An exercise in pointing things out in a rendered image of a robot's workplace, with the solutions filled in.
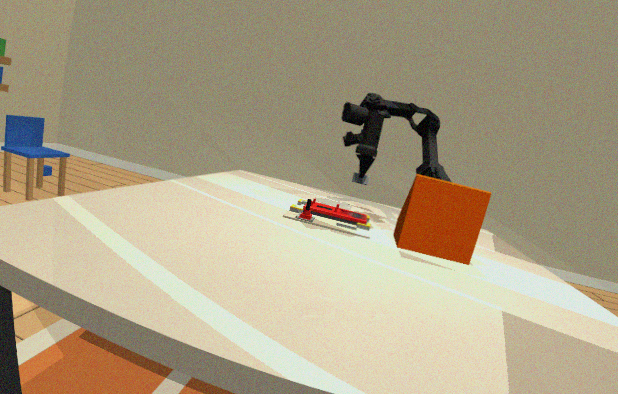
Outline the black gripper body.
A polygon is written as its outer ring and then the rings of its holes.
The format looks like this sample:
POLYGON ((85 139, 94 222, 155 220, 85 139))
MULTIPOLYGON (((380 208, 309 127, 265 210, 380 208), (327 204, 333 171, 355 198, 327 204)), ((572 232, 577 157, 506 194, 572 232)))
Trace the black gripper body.
POLYGON ((376 157, 381 132, 378 129, 363 127, 363 145, 358 145, 356 152, 363 156, 376 157))

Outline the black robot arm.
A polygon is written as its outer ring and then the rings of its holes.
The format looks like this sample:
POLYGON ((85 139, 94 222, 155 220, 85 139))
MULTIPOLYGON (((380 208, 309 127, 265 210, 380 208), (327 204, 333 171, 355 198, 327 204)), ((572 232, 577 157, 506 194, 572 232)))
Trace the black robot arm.
MULTIPOLYGON (((342 120, 347 123, 382 131, 384 118, 400 116, 408 120, 412 128, 422 137, 423 163, 416 169, 416 175, 426 176, 437 180, 452 183, 445 173, 444 167, 438 162, 437 132, 440 128, 440 119, 427 108, 419 108, 414 103, 404 104, 397 101, 389 101, 376 93, 368 93, 360 105, 346 102, 343 106, 342 120), (412 116, 415 113, 423 113, 426 116, 418 124, 414 124, 412 116)), ((363 145, 363 133, 354 134, 347 132, 343 137, 345 146, 363 145)))

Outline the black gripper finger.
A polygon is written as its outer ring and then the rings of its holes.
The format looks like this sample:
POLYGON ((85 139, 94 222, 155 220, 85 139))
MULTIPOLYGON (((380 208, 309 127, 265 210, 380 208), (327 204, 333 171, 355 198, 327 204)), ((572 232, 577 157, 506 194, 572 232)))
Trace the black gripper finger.
POLYGON ((368 168, 370 167, 372 162, 375 160, 375 158, 368 157, 368 156, 363 156, 363 155, 360 155, 360 154, 356 154, 356 155, 360 159, 359 178, 363 178, 365 176, 365 174, 367 173, 368 168))

